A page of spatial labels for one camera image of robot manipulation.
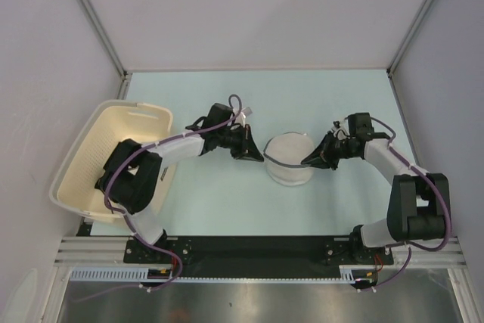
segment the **table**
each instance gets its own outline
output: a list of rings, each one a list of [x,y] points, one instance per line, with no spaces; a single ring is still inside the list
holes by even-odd
[[[370,112],[411,147],[384,70],[278,70],[134,73],[126,98],[169,108],[180,132],[213,103],[236,93],[260,150],[284,132],[306,132],[319,144],[334,120]],[[159,214],[171,235],[348,234],[386,216],[390,186],[363,160],[342,160],[336,172],[316,170],[298,187],[274,182],[262,163],[232,160],[219,149],[178,166]],[[91,235],[127,235],[95,222]]]

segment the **white wall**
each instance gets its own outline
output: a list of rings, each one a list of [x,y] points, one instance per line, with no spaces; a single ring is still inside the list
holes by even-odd
[[[0,312],[36,268],[35,312],[59,241],[79,222],[48,200],[48,186],[119,79],[76,0],[0,0],[0,9]]]
[[[423,0],[91,0],[128,70],[387,68]]]
[[[484,297],[484,0],[438,0],[396,72],[423,164],[450,179],[453,227]]]

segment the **white table surface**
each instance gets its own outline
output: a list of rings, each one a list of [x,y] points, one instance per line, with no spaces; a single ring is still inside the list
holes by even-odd
[[[396,144],[411,157],[384,70],[135,73],[126,98],[168,107],[173,132],[180,132],[213,103],[228,104],[232,93],[253,110],[247,121],[260,150],[290,131],[306,132],[318,145],[334,120],[367,111],[396,130]],[[284,187],[262,163],[232,160],[229,150],[217,149],[180,162],[159,219],[170,235],[348,234],[384,218],[389,193],[363,160],[341,160],[336,172],[316,170],[307,184]],[[112,234],[128,231],[92,227],[92,235]]]

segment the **shiny metal surface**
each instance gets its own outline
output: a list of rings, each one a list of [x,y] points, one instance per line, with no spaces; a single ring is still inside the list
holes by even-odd
[[[70,282],[59,322],[462,321],[444,269],[408,270],[377,293],[357,293],[348,285],[185,283],[150,294],[128,288],[83,303],[72,301],[113,286]]]

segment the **laundry basket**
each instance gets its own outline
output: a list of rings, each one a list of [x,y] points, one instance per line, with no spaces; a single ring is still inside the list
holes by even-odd
[[[104,195],[95,189],[103,166],[118,142],[127,138],[147,143],[170,135],[170,110],[149,104],[112,100],[99,105],[85,124],[62,163],[49,192],[52,202],[90,219],[124,225],[118,213],[104,205]],[[168,193],[175,165],[160,171],[152,209],[158,213]]]

